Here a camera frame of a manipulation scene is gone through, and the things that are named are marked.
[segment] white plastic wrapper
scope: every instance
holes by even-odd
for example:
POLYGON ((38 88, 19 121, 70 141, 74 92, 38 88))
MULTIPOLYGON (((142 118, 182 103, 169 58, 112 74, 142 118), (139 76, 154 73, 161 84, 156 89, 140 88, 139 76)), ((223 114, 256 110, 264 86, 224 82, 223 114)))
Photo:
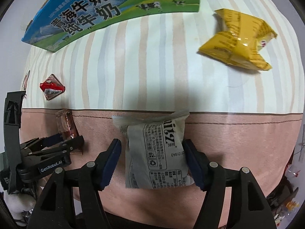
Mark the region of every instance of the white plastic wrapper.
POLYGON ((194 183, 182 140, 186 110, 171 115, 136 119, 114 116, 114 125, 126 136, 126 188, 157 189, 194 183))

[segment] metal pin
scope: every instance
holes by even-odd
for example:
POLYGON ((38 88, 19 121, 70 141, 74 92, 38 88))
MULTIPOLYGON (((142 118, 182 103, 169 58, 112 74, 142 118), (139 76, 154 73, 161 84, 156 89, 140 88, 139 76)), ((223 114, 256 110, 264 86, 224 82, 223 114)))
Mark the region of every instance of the metal pin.
POLYGON ((59 174, 61 172, 63 172, 63 169, 61 167, 55 169, 56 174, 59 174))
POLYGON ((247 167, 243 167, 242 172, 248 174, 250 172, 250 170, 247 167))
POLYGON ((216 163, 216 162, 211 162, 211 163, 210 163, 210 166, 211 166, 212 168, 216 168, 216 167, 218 167, 218 163, 216 163))
POLYGON ((87 163, 88 168, 94 167, 95 163, 93 161, 87 163))

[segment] barcode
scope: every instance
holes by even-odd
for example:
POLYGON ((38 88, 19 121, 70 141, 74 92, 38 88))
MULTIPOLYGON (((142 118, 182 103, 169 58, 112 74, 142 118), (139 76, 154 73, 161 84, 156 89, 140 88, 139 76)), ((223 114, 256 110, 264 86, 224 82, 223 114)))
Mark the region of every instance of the barcode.
POLYGON ((45 95, 57 95, 60 94, 61 90, 54 90, 54 89, 45 89, 45 95))

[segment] pink plush cloth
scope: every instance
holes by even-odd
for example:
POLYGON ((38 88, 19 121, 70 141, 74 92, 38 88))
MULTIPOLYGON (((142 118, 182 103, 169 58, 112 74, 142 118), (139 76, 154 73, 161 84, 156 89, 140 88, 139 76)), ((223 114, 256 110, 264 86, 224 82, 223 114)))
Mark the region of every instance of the pink plush cloth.
MULTIPOLYGON (((57 133, 56 110, 24 109, 22 141, 57 133)), ((113 138, 125 140, 114 127, 112 115, 136 117, 160 116, 150 112, 101 110, 73 111, 80 135, 84 136, 83 155, 71 155, 67 169, 79 168, 105 151, 113 138)), ((247 166, 255 175, 265 195, 279 183, 292 154, 302 114, 223 114, 191 113, 186 120, 185 138, 198 150, 225 168, 247 166)), ((192 228, 205 196, 196 185, 158 190, 125 188, 125 152, 118 162, 110 185, 100 193, 104 209, 112 214, 155 226, 192 228)), ((227 189, 220 225, 227 222, 230 189, 227 189)))

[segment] yellow wrapper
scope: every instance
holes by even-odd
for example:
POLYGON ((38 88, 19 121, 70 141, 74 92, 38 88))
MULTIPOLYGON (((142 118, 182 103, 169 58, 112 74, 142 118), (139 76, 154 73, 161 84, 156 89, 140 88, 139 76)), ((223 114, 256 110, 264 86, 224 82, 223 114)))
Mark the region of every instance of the yellow wrapper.
POLYGON ((224 8, 215 12, 223 20, 223 29, 199 52, 246 69, 272 69, 258 51, 277 37, 275 31, 264 20, 251 15, 224 8))

